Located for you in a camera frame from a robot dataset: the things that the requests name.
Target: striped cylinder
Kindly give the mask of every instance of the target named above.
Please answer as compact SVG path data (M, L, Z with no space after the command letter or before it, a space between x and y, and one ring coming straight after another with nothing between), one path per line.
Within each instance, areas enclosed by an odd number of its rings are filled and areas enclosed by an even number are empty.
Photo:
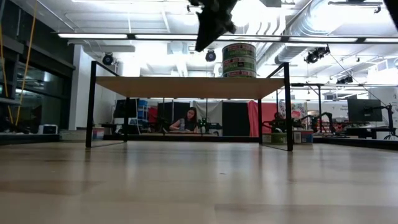
M238 43L224 47L223 77L256 78L255 46Z

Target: shelf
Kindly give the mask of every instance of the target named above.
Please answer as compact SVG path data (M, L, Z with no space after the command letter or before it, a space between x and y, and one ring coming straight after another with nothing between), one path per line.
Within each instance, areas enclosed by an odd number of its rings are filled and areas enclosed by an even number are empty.
M97 84L126 97L261 99L283 78L96 77Z
M4 103L7 105L16 105L16 106L21 105L19 100L12 100L12 99L1 98L1 97L0 97L0 103Z

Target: yellow rope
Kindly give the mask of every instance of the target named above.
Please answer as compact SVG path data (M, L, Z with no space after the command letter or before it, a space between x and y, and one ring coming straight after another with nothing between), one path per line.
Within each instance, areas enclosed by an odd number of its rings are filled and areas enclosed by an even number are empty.
M6 75L6 66L4 63L4 53L2 50L2 24L0 24L0 52L1 52L1 64L2 64L2 75L4 77L4 91L6 91L6 97L8 98L8 85L7 85L7 75ZM11 123L14 123L11 113L11 108L8 105L8 114L10 116Z
M30 59L30 50L32 50L32 41L33 41L33 34L35 31L35 24L36 24L36 12L37 12L37 0L35 3L35 9L33 13L33 24L32 24L32 30L30 31L30 40L29 40L29 46L27 50L27 58L26 58L26 66L25 66L25 74L24 74L24 79L22 80L22 88L21 88L21 98L19 102L22 105L22 100L24 99L24 88L25 88L25 80L26 80L26 75L27 75L27 70L29 67L29 59ZM15 125L18 125L19 121L19 112L21 111L21 106L18 106L18 112L17 112L17 121L15 122Z

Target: wooden floor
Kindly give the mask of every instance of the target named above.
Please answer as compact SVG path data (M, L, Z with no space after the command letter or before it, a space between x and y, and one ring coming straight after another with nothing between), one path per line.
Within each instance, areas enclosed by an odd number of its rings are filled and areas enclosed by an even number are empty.
M316 144L0 147L0 223L398 223L398 154Z

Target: white curtain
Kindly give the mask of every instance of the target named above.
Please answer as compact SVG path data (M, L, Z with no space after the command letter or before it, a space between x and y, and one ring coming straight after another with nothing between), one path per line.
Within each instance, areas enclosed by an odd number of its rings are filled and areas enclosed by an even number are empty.
M202 119L206 116L206 103L199 103L194 101L192 103L193 107L195 107L198 111L198 119ZM221 126L223 125L223 102L217 103L208 103L207 104L207 122L209 123L219 123ZM210 133L217 131L220 136L223 135L223 130L214 130L211 129Z

